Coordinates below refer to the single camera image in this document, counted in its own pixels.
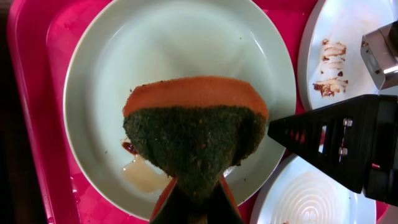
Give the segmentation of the light blue plate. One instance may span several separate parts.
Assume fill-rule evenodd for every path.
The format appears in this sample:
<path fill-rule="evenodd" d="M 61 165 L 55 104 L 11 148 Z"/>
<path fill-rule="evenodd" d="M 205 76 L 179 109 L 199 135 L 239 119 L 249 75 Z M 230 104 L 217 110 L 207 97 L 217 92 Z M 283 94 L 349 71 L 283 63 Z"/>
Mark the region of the light blue plate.
<path fill-rule="evenodd" d="M 397 1 L 318 1 L 305 26 L 298 55 L 303 107 L 313 110 L 379 90 L 363 62 L 363 36 L 397 20 Z"/>
<path fill-rule="evenodd" d="M 284 159 L 262 186 L 253 224 L 375 224 L 376 202 L 357 194 L 302 158 Z"/>
<path fill-rule="evenodd" d="M 135 87 L 196 75 L 249 82 L 270 119 L 295 113 L 295 75 L 274 23 L 246 0 L 110 2 L 76 45 L 63 91 L 72 153 L 90 184 L 123 214 L 149 219 L 158 192 L 123 176 L 123 107 Z"/>

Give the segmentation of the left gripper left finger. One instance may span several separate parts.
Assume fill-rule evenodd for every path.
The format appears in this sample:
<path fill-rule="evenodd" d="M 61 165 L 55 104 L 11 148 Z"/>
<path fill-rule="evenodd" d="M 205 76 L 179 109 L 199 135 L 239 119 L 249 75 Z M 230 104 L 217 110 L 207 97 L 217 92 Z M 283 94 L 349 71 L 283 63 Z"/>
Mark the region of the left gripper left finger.
<path fill-rule="evenodd" d="M 172 179 L 159 196 L 150 217 L 150 224 L 186 224 L 187 197 Z"/>

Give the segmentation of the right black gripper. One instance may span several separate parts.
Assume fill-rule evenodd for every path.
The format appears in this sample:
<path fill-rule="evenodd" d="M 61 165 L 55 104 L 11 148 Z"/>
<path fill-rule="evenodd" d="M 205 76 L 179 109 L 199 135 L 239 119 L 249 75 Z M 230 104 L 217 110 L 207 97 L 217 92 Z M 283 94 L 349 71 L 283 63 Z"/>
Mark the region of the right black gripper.
<path fill-rule="evenodd" d="M 273 120 L 267 133 L 347 189 L 397 205 L 396 96 L 362 95 Z"/>

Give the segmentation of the orange green scrub sponge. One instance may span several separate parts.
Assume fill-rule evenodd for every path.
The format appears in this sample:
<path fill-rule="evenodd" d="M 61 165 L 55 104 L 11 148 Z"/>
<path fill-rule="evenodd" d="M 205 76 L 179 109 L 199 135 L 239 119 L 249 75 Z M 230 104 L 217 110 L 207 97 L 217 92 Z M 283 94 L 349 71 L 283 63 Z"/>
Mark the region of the orange green scrub sponge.
<path fill-rule="evenodd" d="M 202 203 L 227 168 L 257 150 L 268 109 L 250 83 L 204 76 L 139 86 L 123 115 L 124 130 L 138 154 Z"/>

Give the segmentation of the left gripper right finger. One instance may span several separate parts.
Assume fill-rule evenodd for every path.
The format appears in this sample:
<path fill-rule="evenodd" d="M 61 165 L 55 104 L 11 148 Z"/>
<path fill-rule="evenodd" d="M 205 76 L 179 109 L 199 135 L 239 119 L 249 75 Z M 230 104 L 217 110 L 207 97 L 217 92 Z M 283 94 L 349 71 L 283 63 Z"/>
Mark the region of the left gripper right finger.
<path fill-rule="evenodd" d="M 244 224 L 225 178 L 220 177 L 207 207 L 208 224 Z"/>

